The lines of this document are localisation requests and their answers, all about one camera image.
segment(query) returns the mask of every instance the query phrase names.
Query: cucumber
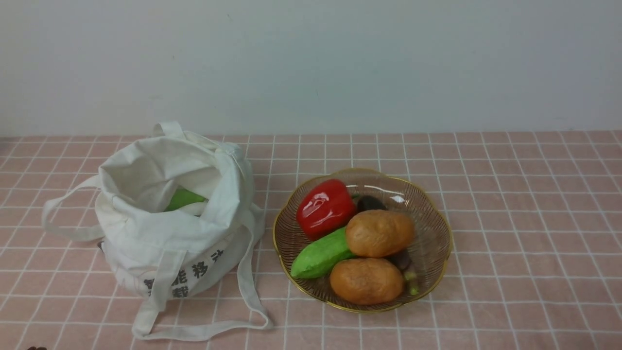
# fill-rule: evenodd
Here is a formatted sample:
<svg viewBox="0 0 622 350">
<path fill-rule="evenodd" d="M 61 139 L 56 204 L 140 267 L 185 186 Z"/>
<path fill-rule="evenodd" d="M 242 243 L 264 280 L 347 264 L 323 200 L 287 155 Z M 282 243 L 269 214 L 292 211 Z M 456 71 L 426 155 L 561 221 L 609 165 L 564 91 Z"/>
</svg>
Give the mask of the cucumber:
<svg viewBox="0 0 622 350">
<path fill-rule="evenodd" d="M 173 194 L 173 198 L 170 199 L 169 206 L 164 209 L 165 212 L 177 210 L 181 207 L 185 207 L 193 203 L 205 202 L 205 198 L 199 196 L 194 192 L 190 192 L 185 188 L 178 188 Z"/>
<path fill-rule="evenodd" d="M 346 243 L 342 227 L 306 246 L 292 264 L 293 278 L 318 278 L 328 274 L 338 262 L 355 257 Z"/>
</svg>

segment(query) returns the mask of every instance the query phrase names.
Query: canvas tote bag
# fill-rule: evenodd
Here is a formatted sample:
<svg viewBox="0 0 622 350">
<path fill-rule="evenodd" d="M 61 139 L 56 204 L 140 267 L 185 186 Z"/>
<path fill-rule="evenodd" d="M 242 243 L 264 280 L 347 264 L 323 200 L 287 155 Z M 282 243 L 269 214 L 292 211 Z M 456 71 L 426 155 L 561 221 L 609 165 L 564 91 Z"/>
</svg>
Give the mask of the canvas tote bag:
<svg viewBox="0 0 622 350">
<path fill-rule="evenodd" d="M 176 122 L 159 123 L 153 137 L 119 150 L 98 172 L 63 197 L 47 201 L 42 224 L 47 232 L 74 241 L 103 238 L 101 248 L 117 282 L 144 298 L 132 327 L 137 339 L 204 341 L 229 329 L 273 327 L 251 271 L 264 213 L 253 204 L 251 165 L 238 145 L 184 131 Z M 178 186 L 207 203 L 163 212 Z M 51 225 L 53 209 L 84 187 L 101 190 L 95 201 L 99 225 Z M 241 296 L 263 324 L 220 321 L 151 333 L 167 300 L 212 287 L 238 263 Z"/>
</svg>

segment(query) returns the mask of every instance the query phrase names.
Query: wall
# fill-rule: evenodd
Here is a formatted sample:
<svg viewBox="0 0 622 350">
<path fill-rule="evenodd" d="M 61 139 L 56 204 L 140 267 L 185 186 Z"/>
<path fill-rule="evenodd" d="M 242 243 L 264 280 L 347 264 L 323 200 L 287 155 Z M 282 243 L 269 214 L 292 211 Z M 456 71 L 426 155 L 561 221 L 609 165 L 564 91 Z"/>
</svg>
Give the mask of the wall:
<svg viewBox="0 0 622 350">
<path fill-rule="evenodd" d="M 0 2 L 0 135 L 622 128 L 620 0 Z"/>
</svg>

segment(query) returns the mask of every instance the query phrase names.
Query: bag strap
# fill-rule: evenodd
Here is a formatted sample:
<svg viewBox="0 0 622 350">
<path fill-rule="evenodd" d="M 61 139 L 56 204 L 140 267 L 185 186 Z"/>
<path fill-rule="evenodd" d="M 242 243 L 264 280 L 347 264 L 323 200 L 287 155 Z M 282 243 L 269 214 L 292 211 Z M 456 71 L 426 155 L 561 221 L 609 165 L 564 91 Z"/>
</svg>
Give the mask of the bag strap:
<svg viewBox="0 0 622 350">
<path fill-rule="evenodd" d="M 151 329 L 156 321 L 158 313 L 164 311 L 169 289 L 182 267 L 186 252 L 168 250 L 162 256 L 155 280 L 151 290 L 151 296 L 143 301 L 132 327 L 134 337 L 140 340 L 152 339 L 175 339 L 180 341 L 206 341 L 222 332 L 235 328 L 271 329 L 273 323 L 267 315 L 266 309 L 259 301 L 257 290 L 253 282 L 251 259 L 253 256 L 254 237 L 256 232 L 255 218 L 251 211 L 241 216 L 242 226 L 248 229 L 249 243 L 246 252 L 238 265 L 238 285 L 242 299 L 246 306 L 259 314 L 264 319 L 264 324 L 255 325 L 244 321 L 220 321 L 201 326 L 174 327 L 165 331 L 152 333 Z"/>
<path fill-rule="evenodd" d="M 182 126 L 176 121 L 163 121 L 154 126 L 153 136 L 186 138 Z"/>
<path fill-rule="evenodd" d="M 94 239 L 100 239 L 104 237 L 104 232 L 99 225 L 92 227 L 79 227 L 77 229 L 66 229 L 61 228 L 56 225 L 52 225 L 48 220 L 48 216 L 57 205 L 59 205 L 62 201 L 71 196 L 75 191 L 84 187 L 95 187 L 99 189 L 100 186 L 100 177 L 99 175 L 95 175 L 93 177 L 89 177 L 84 180 L 81 184 L 74 187 L 71 191 L 67 192 L 64 196 L 56 199 L 51 199 L 43 205 L 43 211 L 41 213 L 41 225 L 44 230 L 50 232 L 55 235 L 61 235 L 69 238 L 70 240 L 74 240 L 77 242 L 88 242 Z"/>
</svg>

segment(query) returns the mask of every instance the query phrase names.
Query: woven bowl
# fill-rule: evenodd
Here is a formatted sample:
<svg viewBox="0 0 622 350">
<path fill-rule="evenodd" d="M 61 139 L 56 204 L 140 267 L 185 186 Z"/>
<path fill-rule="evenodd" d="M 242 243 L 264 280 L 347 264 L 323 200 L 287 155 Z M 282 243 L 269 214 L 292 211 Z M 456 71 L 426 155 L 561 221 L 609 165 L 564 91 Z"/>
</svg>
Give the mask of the woven bowl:
<svg viewBox="0 0 622 350">
<path fill-rule="evenodd" d="M 296 210 L 313 187 L 331 178 L 343 181 L 350 195 L 374 196 L 389 210 L 404 212 L 413 218 L 417 234 L 408 246 L 408 252 L 417 272 L 417 295 L 410 295 L 405 291 L 389 303 L 362 306 L 338 297 L 330 288 L 328 275 L 312 280 L 292 278 L 290 272 L 294 259 L 310 243 L 296 221 Z M 369 169 L 347 169 L 301 184 L 277 215 L 272 239 L 283 271 L 298 289 L 317 300 L 354 313 L 380 313 L 423 298 L 445 275 L 447 259 L 452 250 L 452 231 L 421 188 L 406 180 Z"/>
</svg>

